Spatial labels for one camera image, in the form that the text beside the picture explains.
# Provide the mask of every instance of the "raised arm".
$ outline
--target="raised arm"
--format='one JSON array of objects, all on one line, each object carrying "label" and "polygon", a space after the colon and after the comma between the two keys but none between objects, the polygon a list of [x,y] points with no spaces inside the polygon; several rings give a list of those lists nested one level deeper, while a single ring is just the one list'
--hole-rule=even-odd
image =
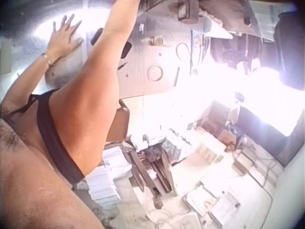
[{"label": "raised arm", "polygon": [[58,134],[83,174],[101,160],[119,102],[117,68],[140,0],[117,0],[104,31],[78,76],[50,98]]},{"label": "raised arm", "polygon": [[1,106],[9,110],[16,110],[24,106],[29,95],[34,91],[35,87],[46,73],[49,65],[54,63],[60,57],[68,55],[72,52],[82,40],[70,42],[71,36],[76,31],[81,21],[70,27],[73,19],[72,15],[66,23],[67,16],[64,16],[61,22],[61,27],[57,31],[56,24],[53,23],[53,33],[48,45],[48,48],[43,56],[31,64],[12,84],[7,94],[5,95]]}]

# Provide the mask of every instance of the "sunlight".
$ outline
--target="sunlight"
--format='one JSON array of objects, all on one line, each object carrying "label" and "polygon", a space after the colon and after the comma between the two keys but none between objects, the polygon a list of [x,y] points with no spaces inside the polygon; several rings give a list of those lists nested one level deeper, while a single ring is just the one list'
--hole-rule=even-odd
[{"label": "sunlight", "polygon": [[82,20],[82,23],[76,32],[76,34],[79,35],[85,34],[86,32],[97,31],[99,28],[103,28],[109,17],[110,9],[77,9],[66,12],[66,14],[56,15],[55,17],[39,25],[33,35],[48,41],[52,34],[53,22],[56,22],[56,28],[58,29],[60,27],[63,16],[67,15],[69,18],[73,13],[75,14],[75,17],[73,19],[72,25]]}]

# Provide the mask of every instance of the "wall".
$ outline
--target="wall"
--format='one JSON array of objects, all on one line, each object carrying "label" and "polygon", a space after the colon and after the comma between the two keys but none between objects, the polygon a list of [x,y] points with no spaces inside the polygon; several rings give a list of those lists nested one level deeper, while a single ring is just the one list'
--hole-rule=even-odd
[{"label": "wall", "polygon": [[290,229],[298,222],[305,210],[305,148],[285,168],[280,176],[273,205],[264,229]]}]

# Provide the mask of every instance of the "black strap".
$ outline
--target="black strap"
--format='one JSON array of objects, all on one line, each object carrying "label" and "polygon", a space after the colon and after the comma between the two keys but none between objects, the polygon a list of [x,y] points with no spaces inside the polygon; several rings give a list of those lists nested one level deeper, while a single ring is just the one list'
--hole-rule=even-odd
[{"label": "black strap", "polygon": [[39,95],[37,124],[55,166],[74,185],[79,183],[84,178],[84,175],[65,149],[53,122],[49,108],[49,98],[55,91],[52,90]]}]

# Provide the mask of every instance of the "armpit hair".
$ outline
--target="armpit hair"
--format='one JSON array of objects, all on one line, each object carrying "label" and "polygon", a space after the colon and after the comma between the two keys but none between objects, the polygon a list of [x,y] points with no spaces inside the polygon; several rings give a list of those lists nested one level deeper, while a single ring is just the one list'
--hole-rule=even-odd
[{"label": "armpit hair", "polygon": [[16,132],[3,119],[0,119],[0,144],[1,150],[5,148],[16,150],[23,146]]}]

